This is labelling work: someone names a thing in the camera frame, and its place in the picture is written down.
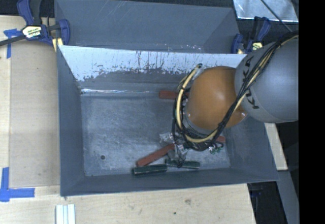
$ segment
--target black cable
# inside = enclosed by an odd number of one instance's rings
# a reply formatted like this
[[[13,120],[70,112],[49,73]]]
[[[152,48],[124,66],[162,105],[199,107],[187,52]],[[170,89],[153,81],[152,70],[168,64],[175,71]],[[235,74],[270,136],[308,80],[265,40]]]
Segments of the black cable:
[[[181,134],[183,136],[183,139],[185,140],[186,144],[190,148],[192,148],[193,150],[196,150],[196,151],[204,151],[205,149],[207,149],[210,146],[213,146],[214,143],[216,143],[216,139],[222,133],[223,129],[225,128],[226,124],[228,123],[228,121],[229,121],[231,115],[233,114],[237,104],[239,103],[240,99],[242,98],[243,95],[246,94],[246,92],[250,89],[250,87],[257,81],[257,79],[265,71],[265,69],[268,66],[270,60],[272,59],[273,55],[275,54],[275,51],[279,47],[281,47],[284,42],[286,42],[286,41],[288,41],[290,39],[293,39],[294,37],[297,37],[297,35],[298,35],[298,31],[293,31],[293,32],[285,34],[281,39],[279,39],[277,42],[272,44],[265,53],[263,53],[263,55],[260,57],[258,62],[253,66],[250,73],[244,79],[243,84],[242,84],[242,86],[241,86],[241,88],[240,88],[240,90],[238,92],[238,95],[236,96],[235,101],[233,102],[233,104],[228,109],[228,111],[227,111],[226,115],[224,116],[223,120],[218,124],[218,127],[214,130],[214,131],[216,131],[216,134],[212,137],[212,139],[210,139],[209,141],[202,142],[202,143],[189,142],[185,135],[188,135],[188,136],[190,136],[192,138],[199,139],[199,138],[201,138],[202,134],[198,133],[197,131],[196,131],[196,133],[188,131],[186,129],[185,125],[183,124],[183,121],[182,121],[181,124],[182,124],[183,129],[182,130],[179,129],[179,131],[181,132]],[[183,106],[181,107],[180,113],[183,114]]]
[[[278,19],[279,22],[285,26],[285,28],[289,32],[292,32],[292,30],[281,20],[281,18],[279,16],[277,16],[277,14],[269,7],[269,5],[264,0],[261,0],[261,2],[266,6],[267,9],[269,9],[269,11],[276,17],[276,19]]]

